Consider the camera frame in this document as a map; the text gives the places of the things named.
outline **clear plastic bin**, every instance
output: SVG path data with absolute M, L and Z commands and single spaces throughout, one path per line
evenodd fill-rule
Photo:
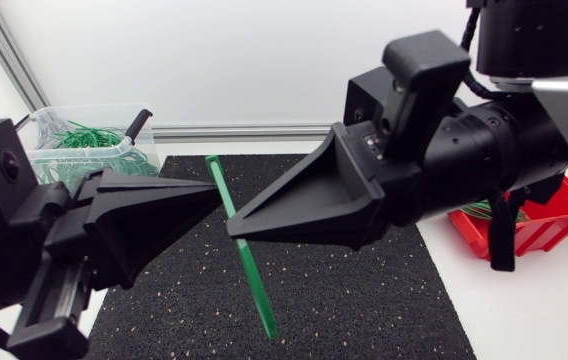
M 145 104 L 47 107 L 20 122 L 18 134 L 42 184 L 63 181 L 74 189 L 84 174 L 107 166 L 120 174 L 157 176 L 160 164 L 150 126 L 144 123 L 134 139 L 124 136 L 145 108 Z M 77 128 L 69 121 L 108 128 L 123 140 L 110 147 L 58 149 L 61 140 L 57 134 Z

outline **green cable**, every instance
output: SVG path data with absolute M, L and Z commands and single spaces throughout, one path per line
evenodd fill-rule
M 493 212 L 491 210 L 491 205 L 489 204 L 488 200 L 482 200 L 480 202 L 464 206 L 462 208 L 462 211 L 465 214 L 478 219 L 491 220 L 493 218 Z M 517 218 L 515 219 L 515 221 L 516 222 L 528 221 L 528 217 L 522 210 L 520 210 L 517 213 Z
M 211 172 L 211 176 L 215 180 L 217 187 L 222 196 L 222 202 L 224 203 L 224 208 L 226 209 L 226 214 L 228 217 L 235 215 L 235 206 L 233 205 L 233 199 L 231 194 L 226 187 L 226 182 L 224 181 L 224 174 L 222 171 L 222 164 L 220 159 L 216 156 L 207 156 L 206 164 Z M 253 294 L 253 300 L 257 306 L 257 311 L 262 318 L 262 324 L 266 330 L 266 335 L 270 340 L 277 338 L 277 325 L 275 324 L 275 315 L 273 315 L 273 309 L 271 309 L 271 304 L 268 301 L 268 296 L 266 295 L 266 290 L 264 290 L 264 284 L 260 278 L 259 270 L 255 264 L 255 259 L 253 259 L 253 254 L 251 254 L 251 249 L 248 247 L 248 243 L 244 239 L 237 239 L 237 250 L 240 252 L 240 258 L 242 259 L 242 265 L 244 265 L 244 272 L 246 273 L 246 278 L 248 279 L 248 284 L 251 287 L 251 294 Z
M 122 142 L 124 132 L 115 128 L 91 128 L 74 121 L 68 121 L 76 128 L 73 131 L 54 134 L 59 140 L 55 149 L 99 148 L 116 146 Z M 120 174 L 157 176 L 157 167 L 148 162 L 146 154 L 136 148 L 112 158 L 69 158 L 54 160 L 36 160 L 34 163 L 38 180 L 42 184 L 62 181 L 73 189 L 87 173 L 105 166 Z

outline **green plastic stick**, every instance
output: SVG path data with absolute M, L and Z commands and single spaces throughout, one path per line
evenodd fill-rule
M 226 182 L 224 181 L 224 174 L 220 159 L 217 155 L 207 156 L 206 164 L 208 164 L 208 169 L 217 184 L 217 188 L 220 190 L 226 214 L 230 218 L 235 215 L 235 206 L 233 205 L 233 199 L 231 199 L 231 194 L 228 192 Z M 240 257 L 242 259 L 242 265 L 244 265 L 244 272 L 246 272 L 248 284 L 251 287 L 253 300 L 255 300 L 257 311 L 260 313 L 260 317 L 262 318 L 262 324 L 264 324 L 266 335 L 268 335 L 269 339 L 274 340 L 277 338 L 275 316 L 273 315 L 271 304 L 268 301 L 268 296 L 266 296 L 264 284 L 262 284 L 262 279 L 260 278 L 260 273 L 257 270 L 257 265 L 255 265 L 255 259 L 253 259 L 253 254 L 251 254 L 251 249 L 248 247 L 246 240 L 237 239 L 236 242 L 237 250 L 239 250 Z

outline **screw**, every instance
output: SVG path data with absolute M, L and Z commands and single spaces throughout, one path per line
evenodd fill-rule
M 355 110 L 355 114 L 353 115 L 353 119 L 356 123 L 361 122 L 364 120 L 364 110 L 362 108 L 358 108 Z
M 397 79 L 393 80 L 393 89 L 395 89 L 395 91 L 398 94 L 401 94 L 404 92 L 404 88 L 402 87 L 402 85 L 400 84 L 399 81 L 397 81 Z
M 4 150 L 0 155 L 2 172 L 10 182 L 16 182 L 20 174 L 20 160 L 11 150 Z

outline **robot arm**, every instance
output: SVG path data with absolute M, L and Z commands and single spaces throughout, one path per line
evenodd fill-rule
M 513 214 L 546 203 L 568 167 L 568 136 L 530 85 L 568 75 L 568 1 L 468 5 L 470 29 L 482 14 L 478 69 L 517 92 L 479 91 L 466 51 L 441 33 L 391 42 L 385 67 L 349 82 L 344 124 L 229 220 L 231 236 L 358 249 L 390 225 L 488 198 L 492 267 L 514 270 Z M 462 81 L 493 100 L 454 100 Z

